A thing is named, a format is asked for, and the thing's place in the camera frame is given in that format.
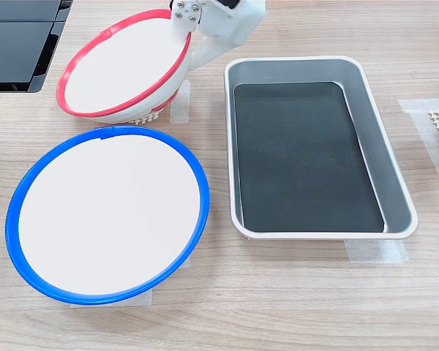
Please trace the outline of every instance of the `metal tray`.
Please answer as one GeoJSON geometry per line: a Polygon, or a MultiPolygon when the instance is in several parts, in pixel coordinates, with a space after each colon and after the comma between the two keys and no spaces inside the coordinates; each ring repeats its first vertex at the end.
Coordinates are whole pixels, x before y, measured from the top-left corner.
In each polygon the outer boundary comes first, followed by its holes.
{"type": "Polygon", "coordinates": [[[246,58],[225,69],[230,211],[254,239],[400,239],[417,225],[361,65],[246,58]]]}

